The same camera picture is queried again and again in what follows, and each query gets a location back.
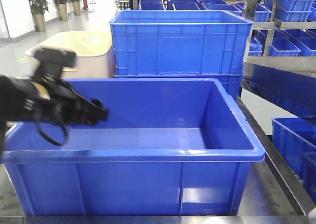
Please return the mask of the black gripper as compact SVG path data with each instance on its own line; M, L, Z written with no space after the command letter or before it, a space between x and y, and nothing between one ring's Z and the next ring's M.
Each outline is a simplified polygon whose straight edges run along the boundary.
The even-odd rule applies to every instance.
M107 121L109 109L99 99L80 99L70 83L57 78L31 78L35 88L35 121L52 125L96 125Z

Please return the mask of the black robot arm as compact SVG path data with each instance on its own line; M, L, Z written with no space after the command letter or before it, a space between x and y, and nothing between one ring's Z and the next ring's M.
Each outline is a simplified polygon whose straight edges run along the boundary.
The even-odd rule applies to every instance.
M67 125L96 125L106 121L109 110L99 99L87 100L73 86L49 75L30 79L0 77L0 151L5 149L7 122L33 122L49 143L62 146L69 137ZM59 126L64 140L58 142L45 134L41 123Z

